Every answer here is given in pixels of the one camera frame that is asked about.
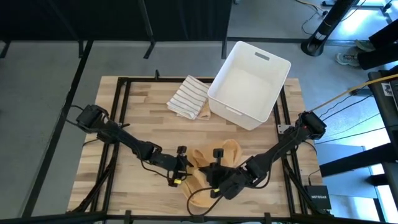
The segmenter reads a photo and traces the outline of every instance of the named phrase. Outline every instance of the white striped towel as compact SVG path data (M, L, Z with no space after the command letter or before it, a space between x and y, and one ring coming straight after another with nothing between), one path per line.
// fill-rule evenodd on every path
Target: white striped towel
M167 108L188 119L196 119L207 101L208 89L206 84L189 75L167 102Z

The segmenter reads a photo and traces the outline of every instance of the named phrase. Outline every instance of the yellow cloth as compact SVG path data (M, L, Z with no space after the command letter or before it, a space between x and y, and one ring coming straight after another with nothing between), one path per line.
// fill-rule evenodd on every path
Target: yellow cloth
M203 105L203 108L199 112L197 119L208 121L210 117L211 117L211 111L210 111L209 101L206 101L205 105Z
M199 167L209 166L211 162L215 162L213 157L214 149L224 149L224 156L221 159L222 166L236 167L241 162L242 149L241 146L233 139L214 142L201 149L187 149L187 159L193 167L187 167L189 175L181 184L183 194L188 198L191 194L199 189L210 187L206 181L206 175L199 171ZM216 198L210 197L210 191L204 190L195 194L190 203L197 207L209 208Z

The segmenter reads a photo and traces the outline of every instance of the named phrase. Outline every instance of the white plastic bin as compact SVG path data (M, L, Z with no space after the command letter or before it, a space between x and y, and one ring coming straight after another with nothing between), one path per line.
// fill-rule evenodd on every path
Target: white plastic bin
M283 58L239 41L208 90L210 110L253 130L267 121L290 66Z

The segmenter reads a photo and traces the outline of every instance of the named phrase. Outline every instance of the concrete floor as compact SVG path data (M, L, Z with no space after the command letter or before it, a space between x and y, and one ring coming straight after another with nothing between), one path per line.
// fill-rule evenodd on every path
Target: concrete floor
M394 17L396 9L391 11L391 17ZM302 33L300 26L312 13L312 9L293 1L244 0L241 5L233 6L229 36L304 38L307 35ZM311 20L306 30L310 32L315 29L319 22ZM379 11L358 10L352 18L338 26L331 38L366 39L386 24ZM335 62L336 53L348 50L345 46L325 47L321 56L310 57L302 53L298 44L250 44L292 63L289 77L300 79L306 109L367 80L368 71ZM146 42L94 42L73 103L82 106L94 103L103 75L153 76L159 69L162 76L213 77L224 62L221 59L221 43L218 42L157 43L150 58L145 60L142 57L148 45ZM234 42L228 42L228 52L233 45ZM77 47L76 43L71 42L13 42L7 57L0 59L0 140L3 145L0 150L0 218L21 214L76 72L79 62ZM334 111L357 100L359 98L350 98ZM350 112L355 112L356 116L350 116ZM378 110L374 100L367 99L330 118L326 136L343 131L376 113ZM75 116L76 111L72 110L70 117ZM382 122L380 117L376 117L362 127L325 139L379 127L382 127ZM383 130L378 135L381 141L386 140ZM65 125L34 215L65 212L84 138L83 132ZM380 144L379 141L367 139L369 136L363 135L334 143L367 147ZM362 216L359 209L350 208L348 212L342 212L343 206L338 205L342 201L346 201L343 202L346 205L350 200L353 199L337 198L337 207L333 206L333 209L342 217L369 219L368 211L363 211Z

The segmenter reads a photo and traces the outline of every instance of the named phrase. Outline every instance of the butcher block tabletop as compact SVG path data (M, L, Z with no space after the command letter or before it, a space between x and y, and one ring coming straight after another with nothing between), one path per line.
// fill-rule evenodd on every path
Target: butcher block tabletop
M118 77L102 77L99 85L95 103L109 112L117 81ZM181 83L132 82L124 120L125 124L131 125L124 129L140 140L160 145L164 153L173 156L176 155L178 146L200 148L214 141L235 139L242 147L243 162L249 156L266 152L278 143L273 113L264 124L252 131L240 128L213 113L209 121L191 121L176 116L175 112L167 109L166 102L180 85ZM288 78L284 86L290 119L294 123L298 114L304 110L299 80ZM115 121L119 119L123 95L122 87ZM282 104L278 101L283 123ZM95 137L95 134L88 134L85 141ZM112 150L113 147L109 147L108 161ZM94 186L102 151L101 141L91 142L83 147L68 210L77 207ZM297 157L303 185L306 185L308 175L319 169L317 156L311 146L301 144ZM146 167L166 173L155 166L146 164ZM322 184L320 173L311 175L311 181L312 184ZM300 212L298 193L293 184L292 190L295 210ZM97 210L103 206L104 192L105 187L101 189ZM131 210L134 215L189 215L186 202L187 199L178 187L169 187L165 178L144 170L131 150L123 144L120 145L108 214L123 215L126 210ZM206 210L193 205L190 208L193 213L203 213ZM245 188L232 200L223 198L207 216L263 217L265 212L269 212L272 217L290 217L280 159L273 164L271 181L266 188Z

